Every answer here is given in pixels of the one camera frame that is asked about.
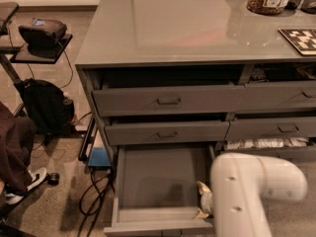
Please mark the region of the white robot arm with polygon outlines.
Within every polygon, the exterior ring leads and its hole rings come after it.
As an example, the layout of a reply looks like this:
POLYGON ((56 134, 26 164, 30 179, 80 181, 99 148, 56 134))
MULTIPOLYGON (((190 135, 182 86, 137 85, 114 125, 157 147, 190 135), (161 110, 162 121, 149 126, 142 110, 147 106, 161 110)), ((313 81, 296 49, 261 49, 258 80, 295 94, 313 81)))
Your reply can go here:
POLYGON ((298 202, 308 191, 302 171, 287 160, 242 153, 215 158, 211 185, 197 182, 196 219, 213 217, 216 237, 273 237, 263 201, 298 202))

